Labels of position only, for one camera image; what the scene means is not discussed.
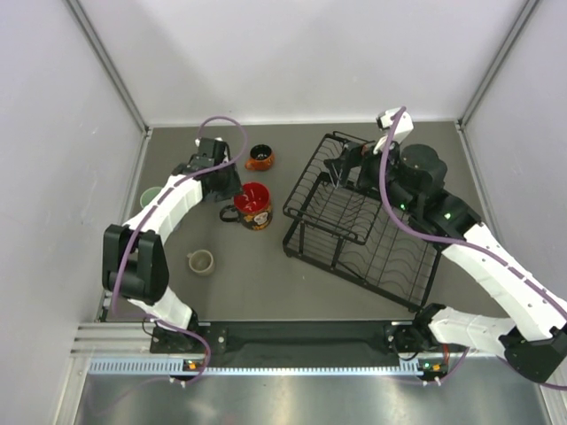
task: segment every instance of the white backdrop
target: white backdrop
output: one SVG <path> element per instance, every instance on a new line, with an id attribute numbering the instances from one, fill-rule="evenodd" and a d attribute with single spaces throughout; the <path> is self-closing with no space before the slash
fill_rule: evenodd
<path id="1" fill-rule="evenodd" d="M 523 0 L 82 0 L 151 125 L 456 119 Z"/>
<path id="2" fill-rule="evenodd" d="M 0 2 L 0 423 L 49 423 L 141 132 L 62 1 Z"/>
<path id="3" fill-rule="evenodd" d="M 509 251 L 567 298 L 567 2 L 541 2 L 468 126 Z"/>

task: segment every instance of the orange mug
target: orange mug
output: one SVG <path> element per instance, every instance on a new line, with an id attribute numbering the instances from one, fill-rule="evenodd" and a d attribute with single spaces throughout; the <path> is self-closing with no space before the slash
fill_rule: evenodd
<path id="1" fill-rule="evenodd" d="M 266 171 L 276 159 L 272 148 L 266 144 L 257 144 L 250 149 L 250 159 L 246 161 L 245 167 L 250 171 Z"/>

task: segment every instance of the dish rack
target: dish rack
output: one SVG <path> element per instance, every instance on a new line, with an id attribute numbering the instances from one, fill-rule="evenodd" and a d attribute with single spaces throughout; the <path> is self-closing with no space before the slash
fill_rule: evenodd
<path id="1" fill-rule="evenodd" d="M 327 134 L 283 205 L 293 223 L 283 239 L 288 257 L 302 259 L 417 312 L 425 303 L 440 253 L 390 220 L 377 189 L 357 189 L 360 168 L 345 186 L 331 181 L 325 159 L 340 156 L 345 143 L 370 141 Z M 404 212 L 396 212 L 405 220 Z"/>

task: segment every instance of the red mug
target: red mug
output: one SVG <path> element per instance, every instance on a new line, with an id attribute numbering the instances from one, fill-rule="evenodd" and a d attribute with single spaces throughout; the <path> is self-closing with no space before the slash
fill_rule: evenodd
<path id="1" fill-rule="evenodd" d="M 219 216 L 227 223 L 238 222 L 250 230 L 262 230 L 272 221 L 272 201 L 269 190 L 257 182 L 242 185 L 244 193 L 233 198 L 233 205 L 221 209 Z M 226 217 L 226 213 L 234 212 L 237 215 Z"/>

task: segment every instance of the beige mug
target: beige mug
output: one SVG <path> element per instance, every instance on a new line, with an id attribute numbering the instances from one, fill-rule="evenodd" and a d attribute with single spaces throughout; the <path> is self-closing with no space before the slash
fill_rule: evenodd
<path id="1" fill-rule="evenodd" d="M 214 271 L 214 257 L 210 251 L 197 250 L 187 254 L 189 268 L 199 276 L 208 276 Z"/>

